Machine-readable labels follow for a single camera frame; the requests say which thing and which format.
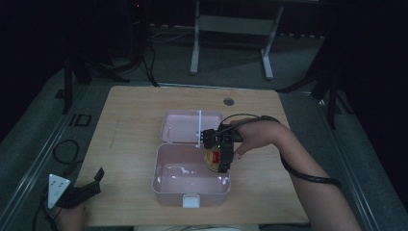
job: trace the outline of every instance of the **floor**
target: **floor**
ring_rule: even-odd
[[[171,33],[180,34],[162,34],[166,31],[155,33],[153,74],[163,87],[281,89],[304,77],[322,43],[322,39],[278,37],[270,54],[275,78],[269,81],[264,78],[260,59],[262,38],[203,35],[198,73],[190,75],[191,30],[171,30]],[[151,64],[153,52],[147,49],[144,54]],[[116,65],[125,62],[118,58],[114,61]],[[89,86],[74,83],[74,104],[66,115],[62,115],[64,102],[54,97],[64,86],[63,72],[57,73],[0,144],[0,230],[31,228],[39,196],[48,182],[48,174],[59,172],[62,168],[52,157],[53,151],[60,158],[68,160],[76,152],[72,143],[58,145],[60,142],[76,140],[80,147],[78,158],[86,156],[109,89],[120,84],[96,72],[92,73],[93,81]],[[129,84],[120,85],[150,85],[142,65],[120,75],[131,80]],[[313,84],[296,92],[280,94],[293,131],[329,174],[343,182],[344,194],[365,230],[407,230],[408,215],[358,119],[338,104],[336,130],[331,129],[325,119],[326,102],[310,96],[312,88]],[[72,122],[79,115],[89,116],[88,126],[77,126]],[[73,179],[78,170],[72,173]],[[42,216],[36,223],[38,230],[48,229]],[[87,230],[131,228],[90,227]],[[311,230],[311,227],[263,224],[261,230]]]

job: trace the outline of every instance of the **electrical outlet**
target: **electrical outlet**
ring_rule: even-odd
[[[48,208],[51,209],[64,194],[71,181],[58,175],[50,174],[48,180]]]

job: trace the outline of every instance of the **cord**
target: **cord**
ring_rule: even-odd
[[[213,135],[213,137],[216,137],[216,136],[218,136],[219,134],[222,134],[222,133],[225,133],[225,132],[227,132],[227,131],[230,131],[230,130],[232,130],[232,129],[236,128],[236,127],[239,127],[239,126],[241,126],[241,125],[244,125],[244,124],[246,124],[246,123],[251,123],[251,122],[256,122],[256,121],[263,121],[263,120],[269,120],[269,121],[279,122],[279,120],[277,120],[276,118],[271,117],[271,116],[267,116],[267,115],[257,116],[257,117],[255,117],[255,118],[250,118],[250,119],[247,119],[247,120],[238,122],[238,123],[236,123],[236,124],[233,124],[233,125],[231,125],[231,126],[225,128],[225,129],[223,129],[223,130],[221,130],[221,131],[216,131],[216,133]]]
[[[156,60],[156,50],[153,48],[153,41],[152,38],[149,39],[149,44],[150,44],[150,51],[153,52],[153,59],[152,59],[152,63],[150,64],[150,72],[148,72],[150,74],[150,78],[154,83],[154,87],[159,87],[159,84],[156,82],[156,80],[154,79],[153,76],[153,64],[154,61]]]
[[[39,205],[36,209],[36,212],[34,214],[32,223],[31,223],[31,230],[36,231],[37,230],[37,217],[39,215],[39,212],[42,212],[44,214],[45,220],[48,221],[50,224],[50,228],[52,231],[58,231],[57,224],[55,223],[54,219],[51,218],[51,216],[48,214],[46,208],[45,208],[45,201],[48,197],[48,186],[44,187],[44,189],[41,191],[41,196],[39,197]]]
[[[337,94],[337,98],[339,99],[340,103],[343,105],[343,108],[345,109],[345,111],[348,112],[350,115],[354,115],[354,114],[355,114],[354,111],[352,111],[352,110],[345,104],[344,100],[342,99],[342,97],[341,97],[338,93],[336,93],[336,94]]]
[[[241,114],[231,115],[231,116],[228,116],[227,118],[232,117],[232,116],[240,116],[240,115],[241,115]],[[280,123],[279,120],[277,120],[276,118],[271,117],[271,116],[267,116],[267,115],[256,116],[256,117],[254,117],[254,118],[250,118],[250,119],[247,119],[247,120],[243,120],[243,121],[241,121],[241,122],[238,122],[238,123],[236,123],[236,124],[233,124],[233,125],[231,125],[231,126],[228,126],[227,128],[225,128],[225,129],[223,129],[223,130],[221,130],[221,131],[216,131],[216,133],[213,135],[213,137],[216,137],[216,136],[218,136],[218,135],[220,135],[220,134],[222,134],[222,133],[225,133],[225,132],[227,132],[227,131],[230,131],[230,130],[232,130],[232,129],[236,128],[236,127],[239,127],[239,126],[241,126],[241,125],[244,125],[244,124],[246,124],[246,123],[251,123],[251,122],[261,121],[261,120],[270,120],[270,121],[274,121],[274,122]],[[313,182],[313,183],[335,185],[335,186],[337,186],[339,189],[342,188],[342,184],[341,184],[340,181],[337,180],[337,179],[329,178],[329,177],[319,177],[319,176],[307,175],[307,174],[300,173],[300,172],[294,170],[291,166],[289,166],[289,164],[285,161],[285,159],[282,157],[282,155],[281,155],[281,162],[282,162],[282,165],[283,165],[283,167],[285,168],[285,170],[286,170],[288,173],[292,174],[293,176],[295,176],[295,177],[297,177],[297,178],[300,178],[300,179],[303,179],[303,180],[306,180],[306,181],[309,181],[309,182]]]
[[[259,229],[263,230],[265,228],[271,227],[271,226],[288,226],[288,227],[294,227],[294,228],[310,228],[312,224],[310,222],[305,223],[305,224],[261,224],[259,225]]]
[[[61,213],[62,210],[63,210],[63,208],[60,208],[60,210],[59,210],[58,213],[54,216],[53,219],[56,219],[56,218],[60,215],[60,213]]]
[[[253,116],[253,117],[258,117],[257,115],[253,115],[253,114],[233,114],[233,115],[230,115],[230,116],[228,116],[227,118],[223,119],[221,123],[223,123],[223,122],[224,122],[225,120],[227,120],[228,118],[235,117],[235,116]]]
[[[60,147],[60,145],[66,143],[66,142],[72,142],[72,143],[75,145],[75,148],[76,148],[74,157],[72,158],[72,160],[71,160],[70,162],[62,161],[62,160],[57,156],[57,148]],[[59,143],[58,143],[57,145],[55,145],[54,148],[52,149],[52,155],[53,155],[54,159],[55,159],[58,163],[63,164],[63,165],[71,165],[72,163],[75,163],[75,164],[81,164],[81,163],[83,163],[84,160],[76,161],[76,159],[78,158],[78,154],[79,154],[79,144],[78,144],[78,142],[75,141],[75,140],[65,140],[65,141],[59,142]]]
[[[329,177],[319,177],[319,176],[307,175],[307,174],[303,174],[303,173],[300,173],[294,170],[291,166],[289,166],[289,164],[285,161],[282,155],[281,155],[281,162],[282,162],[283,167],[288,173],[292,174],[293,176],[299,179],[306,180],[306,181],[313,182],[313,183],[335,185],[339,189],[342,188],[342,184],[337,179],[329,178]]]
[[[156,56],[156,52],[153,50],[153,61],[150,65],[150,68],[147,66],[146,63],[146,59],[144,58],[144,56],[141,56],[141,60],[143,61],[144,67],[146,68],[146,75],[147,75],[147,79],[150,81],[150,83],[154,86],[154,87],[159,87],[159,84],[156,82],[156,80],[153,77],[153,63],[155,60],[155,56]]]

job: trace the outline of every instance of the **table top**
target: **table top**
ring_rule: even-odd
[[[233,99],[234,105],[225,105],[225,98]],[[98,169],[105,170],[102,193],[87,202],[89,226],[308,222],[273,145],[252,150],[232,163],[231,191],[220,206],[161,205],[152,180],[167,110],[217,111],[224,117],[269,115],[289,126],[272,90],[113,87],[76,183],[85,185]]]

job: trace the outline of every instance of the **metal stand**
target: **metal stand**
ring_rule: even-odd
[[[213,31],[224,33],[237,33],[258,36],[268,36],[268,44],[261,50],[264,64],[265,76],[268,80],[273,79],[272,68],[270,66],[269,52],[276,35],[283,7],[279,7],[274,20],[223,17],[200,14],[200,1],[195,1],[195,27],[194,27],[194,47],[191,57],[191,74],[198,72],[198,60],[200,54],[199,33],[200,31]]]
[[[105,76],[111,78],[116,82],[129,83],[130,80],[124,79],[116,75],[112,70],[105,68],[103,65],[93,61],[92,59],[86,56],[69,56],[65,55],[64,57],[64,110],[63,115],[65,115],[69,108],[72,105],[72,72],[75,72],[75,75],[80,84],[89,84],[91,81],[89,70],[85,64],[92,66],[95,70],[104,74]],[[133,66],[136,63],[131,62],[126,67]]]

